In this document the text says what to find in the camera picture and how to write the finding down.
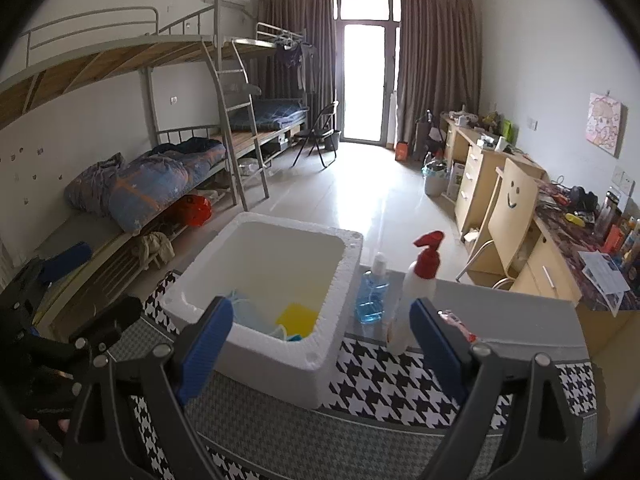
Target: floor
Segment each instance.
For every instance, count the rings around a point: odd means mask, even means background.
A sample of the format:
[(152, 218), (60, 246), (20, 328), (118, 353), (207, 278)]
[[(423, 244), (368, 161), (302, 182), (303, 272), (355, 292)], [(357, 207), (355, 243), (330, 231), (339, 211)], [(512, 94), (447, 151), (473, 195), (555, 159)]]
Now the floor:
[[(296, 153), (290, 149), (273, 161), (268, 178), (270, 198), (264, 199), (259, 178), (248, 183), (246, 195), (252, 212), (361, 232), (363, 264), (370, 265), (376, 253), (382, 252), (389, 268), (402, 272), (418, 255), (413, 241), (440, 230), (445, 239), (440, 247), (438, 277), (455, 279), (468, 254), (459, 240), (454, 205), (444, 197), (432, 199), (424, 194), (419, 168), (397, 163), (392, 151), (364, 144), (341, 143), (335, 164), (327, 170), (322, 168), (317, 152), (306, 156), (307, 149), (292, 168)], [(329, 161), (333, 153), (323, 156)], [(231, 206), (230, 198), (214, 208), (217, 212), (207, 224), (185, 232), (174, 242), (176, 258), (169, 268), (184, 271), (242, 211), (241, 206)], [(165, 272), (143, 272), (129, 292), (146, 299)], [(471, 283), (466, 275), (462, 281)]]

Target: smiley face drawing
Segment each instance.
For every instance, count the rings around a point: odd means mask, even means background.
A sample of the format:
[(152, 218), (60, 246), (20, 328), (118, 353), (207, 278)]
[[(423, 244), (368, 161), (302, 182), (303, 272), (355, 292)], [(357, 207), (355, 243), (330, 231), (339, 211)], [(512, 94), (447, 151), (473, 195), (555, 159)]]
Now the smiley face drawing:
[[(512, 180), (512, 181), (511, 181), (511, 191), (510, 191), (510, 192), (507, 192), (507, 205), (508, 205), (508, 206), (509, 206), (509, 208), (511, 208), (511, 209), (514, 209), (514, 208), (518, 205), (518, 203), (517, 203), (517, 202), (514, 202), (514, 200), (516, 200), (517, 195), (519, 195), (519, 194), (520, 194), (520, 188), (519, 188), (519, 187), (517, 187), (517, 188), (515, 189), (515, 192), (514, 192), (514, 190), (513, 190), (513, 186), (514, 186), (514, 183), (513, 183), (513, 180)], [(513, 193), (513, 192), (514, 192), (514, 194), (516, 195), (516, 197), (514, 197), (514, 198), (512, 199), (512, 198), (511, 198), (511, 193)]]

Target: blue liquid bottle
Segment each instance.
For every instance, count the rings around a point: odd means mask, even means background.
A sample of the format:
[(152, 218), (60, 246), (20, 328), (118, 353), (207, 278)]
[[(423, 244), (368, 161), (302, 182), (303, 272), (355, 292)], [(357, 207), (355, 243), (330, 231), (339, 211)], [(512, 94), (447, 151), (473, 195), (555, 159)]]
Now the blue liquid bottle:
[(376, 254), (371, 270), (362, 275), (358, 299), (356, 300), (356, 318), (361, 323), (374, 323), (382, 318), (385, 294), (389, 288), (386, 276), (386, 258)]

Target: drawer handle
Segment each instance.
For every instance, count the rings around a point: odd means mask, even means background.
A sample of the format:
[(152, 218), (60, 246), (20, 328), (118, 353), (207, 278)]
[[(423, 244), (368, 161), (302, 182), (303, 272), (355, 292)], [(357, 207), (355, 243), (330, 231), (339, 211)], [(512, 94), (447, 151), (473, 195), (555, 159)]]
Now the drawer handle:
[(552, 279), (551, 279), (551, 274), (549, 274), (549, 271), (548, 271), (548, 270), (546, 270), (546, 267), (545, 267), (545, 266), (542, 266), (542, 270), (544, 270), (544, 271), (545, 271), (545, 276), (546, 276), (546, 278), (547, 278), (547, 280), (548, 280), (548, 282), (549, 282), (549, 285), (551, 285), (551, 288), (552, 288), (553, 290), (556, 290), (556, 286), (554, 285), (554, 280), (552, 280)]

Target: curtain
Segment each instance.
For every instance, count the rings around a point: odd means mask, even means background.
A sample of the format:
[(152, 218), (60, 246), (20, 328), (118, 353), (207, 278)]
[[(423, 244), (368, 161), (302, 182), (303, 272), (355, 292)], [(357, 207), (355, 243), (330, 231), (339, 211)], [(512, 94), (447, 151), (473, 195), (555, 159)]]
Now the curtain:
[[(318, 49), (318, 91), (308, 96), (309, 121), (335, 98), (334, 0), (258, 0), (258, 20), (293, 32), (306, 31), (306, 40)], [(297, 98), (297, 68), (286, 68), (269, 56), (258, 62), (257, 82), (263, 97)]]
[(412, 146), (415, 122), (462, 104), (478, 112), (480, 45), (472, 0), (400, 0), (398, 139)]

